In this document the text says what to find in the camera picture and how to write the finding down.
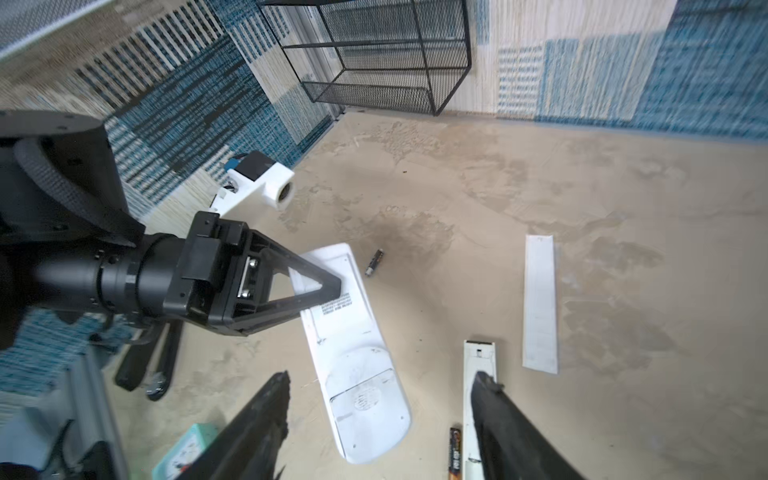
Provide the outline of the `white battery cover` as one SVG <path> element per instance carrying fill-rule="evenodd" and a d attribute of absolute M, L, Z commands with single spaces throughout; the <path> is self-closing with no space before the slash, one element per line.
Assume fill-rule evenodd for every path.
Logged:
<path fill-rule="evenodd" d="M 527 235 L 525 243 L 524 368 L 558 374 L 557 301 L 554 238 Z"/>

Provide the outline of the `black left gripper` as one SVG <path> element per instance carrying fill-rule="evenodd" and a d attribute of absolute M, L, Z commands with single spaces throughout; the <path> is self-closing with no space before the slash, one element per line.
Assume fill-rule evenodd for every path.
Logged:
<path fill-rule="evenodd" d="M 320 285 L 270 300 L 274 273 L 293 270 Z M 342 281 L 247 223 L 196 214 L 190 236 L 158 233 L 137 246 L 106 250 L 98 306 L 145 319 L 182 320 L 206 330 L 248 336 L 335 300 Z"/>

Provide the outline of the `white air conditioner remote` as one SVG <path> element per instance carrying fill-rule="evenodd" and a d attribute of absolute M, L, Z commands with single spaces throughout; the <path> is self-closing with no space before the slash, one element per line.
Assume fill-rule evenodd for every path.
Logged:
<path fill-rule="evenodd" d="M 340 296 L 302 311 L 301 322 L 337 449 L 351 464 L 368 463 L 405 438 L 410 406 L 350 246 L 303 258 L 341 279 Z"/>

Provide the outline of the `teal square clock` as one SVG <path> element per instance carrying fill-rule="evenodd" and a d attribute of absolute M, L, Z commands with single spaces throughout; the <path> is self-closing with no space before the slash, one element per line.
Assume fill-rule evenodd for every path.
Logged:
<path fill-rule="evenodd" d="M 219 429 L 212 423 L 195 423 L 153 468 L 153 480 L 175 480 L 213 443 Z"/>

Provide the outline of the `black gold AAA battery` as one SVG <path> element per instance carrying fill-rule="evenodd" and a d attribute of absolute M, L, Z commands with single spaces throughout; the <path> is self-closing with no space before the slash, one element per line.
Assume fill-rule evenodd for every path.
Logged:
<path fill-rule="evenodd" d="M 449 430 L 449 464 L 448 464 L 448 479 L 460 480 L 461 479 L 461 463 L 462 463 L 462 432 L 458 427 L 451 427 Z"/>

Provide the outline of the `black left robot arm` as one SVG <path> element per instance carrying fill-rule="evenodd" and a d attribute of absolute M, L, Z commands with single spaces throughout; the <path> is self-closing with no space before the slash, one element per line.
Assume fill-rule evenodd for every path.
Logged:
<path fill-rule="evenodd" d="M 124 315 L 247 336 L 337 299 L 341 279 L 212 210 L 185 237 L 133 218 L 104 124 L 47 111 L 1 114 L 1 345 L 26 312 L 64 322 Z"/>

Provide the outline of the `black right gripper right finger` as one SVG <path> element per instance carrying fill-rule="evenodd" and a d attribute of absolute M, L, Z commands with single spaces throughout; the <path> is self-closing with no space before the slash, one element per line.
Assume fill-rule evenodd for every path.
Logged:
<path fill-rule="evenodd" d="M 476 373 L 470 399 L 486 479 L 583 479 L 492 376 Z"/>

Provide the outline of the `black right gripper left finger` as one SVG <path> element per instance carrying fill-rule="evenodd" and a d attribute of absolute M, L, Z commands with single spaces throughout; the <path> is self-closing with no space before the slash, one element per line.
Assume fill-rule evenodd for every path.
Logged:
<path fill-rule="evenodd" d="M 277 372 L 180 477 L 279 479 L 283 471 L 276 463 L 288 436 L 289 401 L 289 374 Z"/>

